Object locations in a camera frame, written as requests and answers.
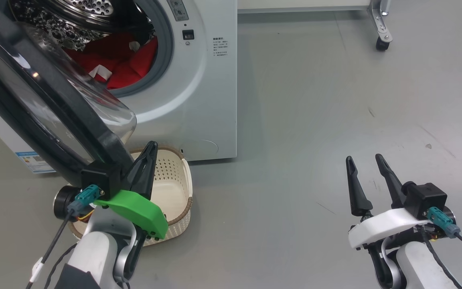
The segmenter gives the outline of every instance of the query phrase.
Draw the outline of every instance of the white label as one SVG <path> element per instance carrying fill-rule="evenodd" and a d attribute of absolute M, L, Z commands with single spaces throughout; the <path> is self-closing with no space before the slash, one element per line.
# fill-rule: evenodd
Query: white label
<path fill-rule="evenodd" d="M 223 37 L 213 37 L 213 56 L 227 56 L 229 41 Z"/>
<path fill-rule="evenodd" d="M 56 172 L 49 166 L 40 155 L 35 152 L 18 152 L 15 153 L 19 159 L 28 166 L 29 169 L 35 174 L 53 173 Z"/>

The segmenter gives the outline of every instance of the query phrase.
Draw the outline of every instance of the gray floor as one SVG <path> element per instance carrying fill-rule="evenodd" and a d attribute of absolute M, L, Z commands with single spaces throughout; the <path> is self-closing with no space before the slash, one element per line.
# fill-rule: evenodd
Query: gray floor
<path fill-rule="evenodd" d="M 382 153 L 401 181 L 447 192 L 462 228 L 462 1 L 394 1 L 387 24 L 379 53 L 364 12 L 240 16 L 239 157 L 192 166 L 190 227 L 142 251 L 132 288 L 377 288 L 348 246 L 348 155 L 374 214 L 390 203 Z M 0 289 L 26 284 L 63 184 L 0 141 Z M 434 244 L 462 283 L 462 243 Z"/>

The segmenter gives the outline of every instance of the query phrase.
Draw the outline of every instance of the white cable clip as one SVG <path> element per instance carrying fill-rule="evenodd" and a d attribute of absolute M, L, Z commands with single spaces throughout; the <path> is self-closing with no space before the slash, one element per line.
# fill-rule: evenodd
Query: white cable clip
<path fill-rule="evenodd" d="M 44 266 L 44 263 L 42 263 L 42 257 L 33 265 L 33 269 L 31 269 L 31 278 L 30 282 L 35 283 L 35 280 L 40 275 L 40 271 L 42 270 L 42 266 Z"/>

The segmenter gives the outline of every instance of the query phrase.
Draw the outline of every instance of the control panel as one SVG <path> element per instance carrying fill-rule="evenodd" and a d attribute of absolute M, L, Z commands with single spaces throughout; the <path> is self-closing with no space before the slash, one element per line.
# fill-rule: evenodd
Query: control panel
<path fill-rule="evenodd" d="M 172 13 L 174 14 L 174 18 L 176 18 L 176 21 L 188 20 L 188 14 L 186 14 L 183 0 L 168 0 L 168 4 L 172 9 Z"/>

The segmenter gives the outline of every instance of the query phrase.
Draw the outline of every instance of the orange wire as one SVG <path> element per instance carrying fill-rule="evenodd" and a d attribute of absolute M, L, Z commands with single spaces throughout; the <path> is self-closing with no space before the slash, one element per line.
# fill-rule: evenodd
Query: orange wire
<path fill-rule="evenodd" d="M 79 217 L 76 217 L 78 221 L 83 221 L 84 219 L 90 217 L 92 215 L 92 213 L 94 212 L 94 210 L 90 211 L 90 213 L 86 214 L 85 216 L 79 218 Z"/>

